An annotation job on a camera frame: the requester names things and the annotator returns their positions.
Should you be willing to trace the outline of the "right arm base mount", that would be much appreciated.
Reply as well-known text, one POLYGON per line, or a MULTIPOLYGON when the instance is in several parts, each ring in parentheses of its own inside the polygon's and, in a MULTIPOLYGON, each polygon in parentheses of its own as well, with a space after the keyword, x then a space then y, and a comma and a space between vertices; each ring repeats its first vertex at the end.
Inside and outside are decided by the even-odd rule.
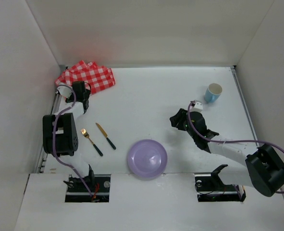
POLYGON ((198 202, 244 202, 245 189, 240 185, 224 184, 219 176, 228 165, 220 165, 212 172, 195 174, 198 202))

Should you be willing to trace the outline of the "red white checkered cloth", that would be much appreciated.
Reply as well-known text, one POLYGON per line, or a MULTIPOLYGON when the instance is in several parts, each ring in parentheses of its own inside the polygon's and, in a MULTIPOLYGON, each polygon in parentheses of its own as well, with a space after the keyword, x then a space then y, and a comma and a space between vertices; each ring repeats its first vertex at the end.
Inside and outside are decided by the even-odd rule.
POLYGON ((116 84, 111 68, 97 65, 95 62, 85 63, 83 60, 66 69, 55 80, 56 86, 61 83, 71 86, 75 81, 84 81, 91 94, 99 93, 116 84))

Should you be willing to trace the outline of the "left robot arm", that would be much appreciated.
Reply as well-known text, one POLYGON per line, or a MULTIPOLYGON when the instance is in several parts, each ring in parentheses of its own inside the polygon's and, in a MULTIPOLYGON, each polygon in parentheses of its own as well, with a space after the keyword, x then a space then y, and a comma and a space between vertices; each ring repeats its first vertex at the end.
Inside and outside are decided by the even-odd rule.
POLYGON ((69 180, 68 186, 81 183, 89 188, 94 187, 94 172, 77 152, 79 140, 75 125, 76 120, 88 110, 91 91, 86 88, 85 82, 74 81, 71 86, 60 84, 57 93, 65 98, 65 104, 58 112, 43 116, 44 151, 73 171, 74 177, 69 180))

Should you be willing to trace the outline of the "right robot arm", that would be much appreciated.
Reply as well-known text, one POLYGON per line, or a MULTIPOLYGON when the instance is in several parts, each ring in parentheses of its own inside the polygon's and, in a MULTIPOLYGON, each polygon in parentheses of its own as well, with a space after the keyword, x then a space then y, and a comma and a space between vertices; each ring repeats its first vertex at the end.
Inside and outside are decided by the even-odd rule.
POLYGON ((221 164, 212 171, 210 180, 213 190, 236 184, 253 187, 266 197, 281 193, 284 162, 275 145, 262 141, 261 146, 257 147, 255 141, 224 139, 218 132, 207 128, 205 118, 197 111, 189 112, 181 108, 170 117, 170 122, 173 128, 187 132, 203 152, 223 156, 241 165, 231 173, 227 171, 228 164, 221 164))

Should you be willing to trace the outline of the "purple plastic plate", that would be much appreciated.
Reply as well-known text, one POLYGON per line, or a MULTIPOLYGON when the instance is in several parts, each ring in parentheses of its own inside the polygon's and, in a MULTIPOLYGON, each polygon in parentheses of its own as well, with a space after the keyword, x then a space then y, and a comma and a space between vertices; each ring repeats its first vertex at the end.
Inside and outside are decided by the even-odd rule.
POLYGON ((127 155, 129 169, 139 178, 154 179, 166 169, 168 155, 155 140, 140 140, 132 145, 127 155))

